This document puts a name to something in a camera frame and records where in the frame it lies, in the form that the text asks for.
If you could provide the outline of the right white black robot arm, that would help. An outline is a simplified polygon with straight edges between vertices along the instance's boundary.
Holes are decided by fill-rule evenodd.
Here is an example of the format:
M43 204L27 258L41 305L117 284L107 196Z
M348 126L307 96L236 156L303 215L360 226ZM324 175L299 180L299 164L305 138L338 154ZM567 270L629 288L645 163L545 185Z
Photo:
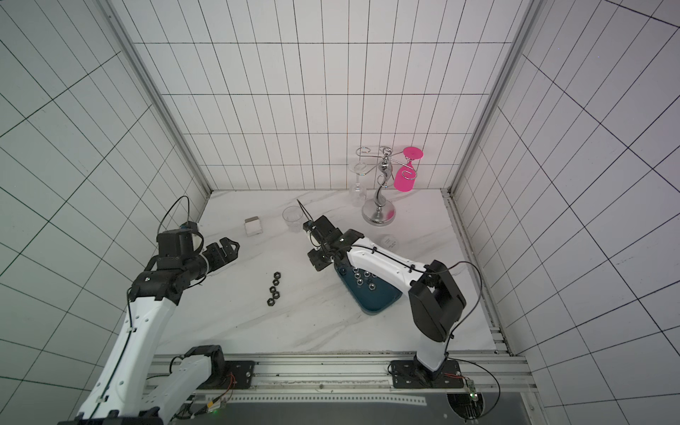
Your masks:
M357 230L343 233L325 216L303 229L313 244L307 256L315 270L333 267L364 313L377 315L407 298L420 332L414 366L430 379L441 373L447 341L468 304L449 267L400 257Z

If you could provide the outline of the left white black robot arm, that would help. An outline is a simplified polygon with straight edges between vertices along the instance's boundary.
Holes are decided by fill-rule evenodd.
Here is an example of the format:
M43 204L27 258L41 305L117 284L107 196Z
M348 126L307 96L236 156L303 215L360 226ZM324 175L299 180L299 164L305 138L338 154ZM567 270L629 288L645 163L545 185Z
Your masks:
M218 345L193 347L176 370L145 394L147 375L159 340L186 290L235 261L238 242L223 237L206 244L186 226L157 235L158 252L134 279L126 296L126 315L101 375L72 419L74 424L168 424L199 387L232 387Z

